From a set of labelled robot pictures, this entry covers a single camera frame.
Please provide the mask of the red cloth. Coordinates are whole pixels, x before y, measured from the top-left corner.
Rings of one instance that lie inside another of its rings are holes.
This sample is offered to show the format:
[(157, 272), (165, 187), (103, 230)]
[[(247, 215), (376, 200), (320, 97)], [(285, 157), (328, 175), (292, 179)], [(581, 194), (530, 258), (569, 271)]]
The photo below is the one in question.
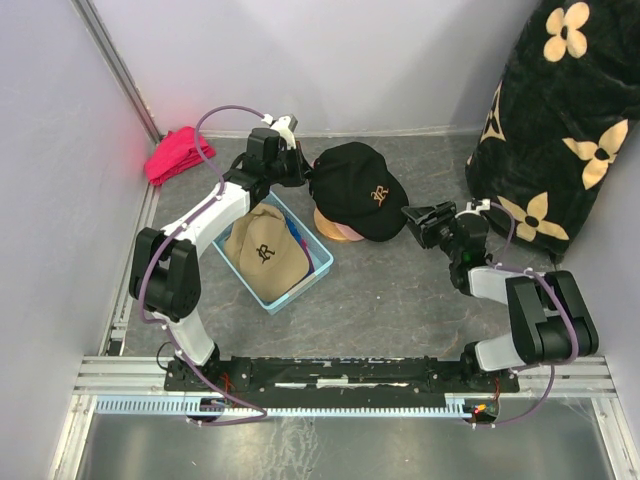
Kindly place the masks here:
[[(206, 158), (216, 155), (215, 149), (202, 135), (198, 140), (198, 145)], [(144, 164), (144, 172), (149, 183), (160, 186), (185, 170), (203, 163), (204, 159), (197, 149), (198, 145), (193, 127), (186, 126), (170, 131)]]

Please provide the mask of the black floral blanket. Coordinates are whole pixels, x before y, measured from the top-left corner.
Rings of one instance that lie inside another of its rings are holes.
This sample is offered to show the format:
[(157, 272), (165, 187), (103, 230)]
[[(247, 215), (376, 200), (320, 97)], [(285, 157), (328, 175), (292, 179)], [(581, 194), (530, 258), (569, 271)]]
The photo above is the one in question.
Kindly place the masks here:
[(502, 235), (563, 256), (639, 121), (639, 5), (540, 1), (465, 167)]

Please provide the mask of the pink cap with R logo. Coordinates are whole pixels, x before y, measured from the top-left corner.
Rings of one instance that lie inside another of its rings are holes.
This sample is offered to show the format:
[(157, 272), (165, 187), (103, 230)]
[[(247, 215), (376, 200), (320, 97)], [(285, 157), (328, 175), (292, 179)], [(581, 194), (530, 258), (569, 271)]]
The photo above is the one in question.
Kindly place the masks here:
[(315, 227), (324, 237), (341, 243), (364, 239), (351, 226), (358, 214), (358, 207), (353, 206), (358, 201), (354, 199), (357, 182), (352, 170), (349, 155), (336, 149), (323, 152), (312, 167), (309, 189), (315, 204)]

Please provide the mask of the tan cap in basket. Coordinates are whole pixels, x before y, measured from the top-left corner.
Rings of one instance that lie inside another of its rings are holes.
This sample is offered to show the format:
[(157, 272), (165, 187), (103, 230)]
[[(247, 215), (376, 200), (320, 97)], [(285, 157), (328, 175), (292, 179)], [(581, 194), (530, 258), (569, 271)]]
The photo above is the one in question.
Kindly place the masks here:
[(310, 262), (283, 213), (260, 203), (234, 222), (224, 253), (265, 303), (278, 300), (309, 273)]

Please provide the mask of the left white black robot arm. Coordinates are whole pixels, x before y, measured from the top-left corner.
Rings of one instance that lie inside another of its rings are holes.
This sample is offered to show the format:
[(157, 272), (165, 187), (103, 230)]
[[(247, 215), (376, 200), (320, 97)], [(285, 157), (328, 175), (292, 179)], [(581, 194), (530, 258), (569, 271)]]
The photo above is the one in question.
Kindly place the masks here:
[(216, 344), (197, 311), (199, 257), (233, 222), (261, 203), (272, 186), (300, 187), (309, 171), (290, 127), (276, 122), (255, 128), (245, 151), (208, 196), (173, 223), (138, 233), (130, 295), (138, 300), (143, 322), (168, 331), (180, 358), (190, 362), (186, 376), (198, 389), (212, 389), (221, 378), (220, 364), (210, 359)]

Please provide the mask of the wooden hat stand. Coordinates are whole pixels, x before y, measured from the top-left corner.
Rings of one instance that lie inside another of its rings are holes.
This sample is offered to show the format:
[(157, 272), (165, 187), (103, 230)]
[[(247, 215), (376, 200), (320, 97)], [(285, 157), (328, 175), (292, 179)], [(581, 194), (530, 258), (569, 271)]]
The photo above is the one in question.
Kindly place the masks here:
[(363, 236), (350, 227), (327, 219), (318, 208), (314, 209), (313, 218), (318, 232), (330, 240), (351, 243), (364, 239)]

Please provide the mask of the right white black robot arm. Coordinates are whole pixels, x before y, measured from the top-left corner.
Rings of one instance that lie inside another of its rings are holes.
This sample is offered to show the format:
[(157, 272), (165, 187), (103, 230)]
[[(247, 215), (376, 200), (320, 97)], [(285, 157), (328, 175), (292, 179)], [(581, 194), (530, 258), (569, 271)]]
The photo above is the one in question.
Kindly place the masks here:
[(570, 272), (509, 266), (487, 252), (493, 208), (508, 212), (488, 199), (473, 200), (463, 211), (451, 201), (402, 209), (418, 244), (447, 256), (454, 288), (508, 309), (509, 332), (472, 345), (472, 358), (458, 368), (460, 382), (472, 391), (491, 384), (495, 371), (569, 364), (599, 349), (596, 326)]

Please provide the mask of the aluminium corner profile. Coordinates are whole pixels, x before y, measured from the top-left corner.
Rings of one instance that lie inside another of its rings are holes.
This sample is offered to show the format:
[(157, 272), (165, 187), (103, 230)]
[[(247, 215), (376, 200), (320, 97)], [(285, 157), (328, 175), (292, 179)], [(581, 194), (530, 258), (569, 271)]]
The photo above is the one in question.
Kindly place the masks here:
[(162, 138), (159, 127), (156, 125), (152, 115), (137, 88), (135, 81), (126, 66), (126, 63), (119, 54), (116, 45), (101, 19), (98, 9), (93, 1), (71, 0), (71, 4), (83, 21), (87, 31), (92, 37), (98, 50), (109, 70), (114, 76), (116, 83), (128, 100), (134, 114), (140, 121), (146, 135), (152, 143), (158, 144)]

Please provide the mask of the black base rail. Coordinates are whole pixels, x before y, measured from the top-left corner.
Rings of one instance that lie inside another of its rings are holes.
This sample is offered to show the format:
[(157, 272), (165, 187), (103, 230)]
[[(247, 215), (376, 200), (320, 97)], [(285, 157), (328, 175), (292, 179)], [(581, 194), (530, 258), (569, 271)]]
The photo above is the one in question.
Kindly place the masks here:
[(443, 406), (447, 394), (517, 393), (514, 374), (483, 373), (469, 360), (431, 357), (294, 359), (233, 357), (202, 374), (234, 405), (266, 407)]

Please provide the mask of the colourful cap in basket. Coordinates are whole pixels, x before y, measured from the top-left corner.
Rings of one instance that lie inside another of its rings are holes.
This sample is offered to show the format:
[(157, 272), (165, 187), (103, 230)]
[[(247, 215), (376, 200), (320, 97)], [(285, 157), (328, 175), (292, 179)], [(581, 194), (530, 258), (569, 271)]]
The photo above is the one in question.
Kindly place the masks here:
[(312, 273), (315, 272), (314, 263), (313, 263), (313, 260), (311, 258), (311, 255), (310, 255), (310, 252), (309, 252), (309, 249), (308, 249), (308, 245), (307, 245), (306, 241), (304, 240), (304, 238), (302, 237), (301, 233), (299, 232), (298, 228), (296, 227), (295, 222), (293, 220), (291, 220), (289, 217), (285, 217), (285, 222), (286, 222), (286, 225), (287, 225), (287, 227), (289, 229), (289, 232), (294, 237), (294, 239), (296, 240), (298, 245), (301, 247), (303, 253), (306, 256), (306, 259), (307, 259), (307, 262), (308, 262), (308, 271), (306, 273), (306, 277), (308, 277)]

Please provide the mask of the light blue plastic basket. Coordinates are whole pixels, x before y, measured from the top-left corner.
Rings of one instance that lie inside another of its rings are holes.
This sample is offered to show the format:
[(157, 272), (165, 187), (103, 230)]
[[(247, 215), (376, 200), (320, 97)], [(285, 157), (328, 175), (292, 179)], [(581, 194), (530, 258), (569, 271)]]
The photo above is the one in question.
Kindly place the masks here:
[(291, 303), (294, 298), (299, 296), (306, 289), (311, 287), (313, 284), (317, 283), (317, 281), (325, 276), (333, 263), (332, 254), (324, 247), (324, 245), (316, 238), (316, 236), (307, 228), (307, 226), (283, 203), (279, 197), (273, 193), (269, 194), (261, 203), (272, 205), (278, 208), (284, 215), (284, 217), (289, 217), (293, 220), (301, 233), (302, 237), (306, 241), (308, 245), (308, 249), (311, 255), (311, 258), (314, 263), (315, 272), (310, 276), (305, 277), (301, 282), (299, 282), (296, 286), (294, 286), (291, 290), (289, 290), (286, 294), (281, 296), (278, 300), (265, 303), (263, 302), (256, 293), (249, 287), (249, 285), (245, 282), (245, 280), (241, 277), (239, 272), (233, 267), (230, 260), (224, 253), (224, 243), (228, 239), (231, 233), (232, 225), (227, 227), (214, 241), (213, 246), (218, 250), (221, 254), (225, 262), (230, 266), (234, 274), (242, 281), (242, 283), (247, 287), (250, 294), (258, 301), (263, 309), (265, 309), (269, 314), (273, 315), (284, 308), (286, 305)]

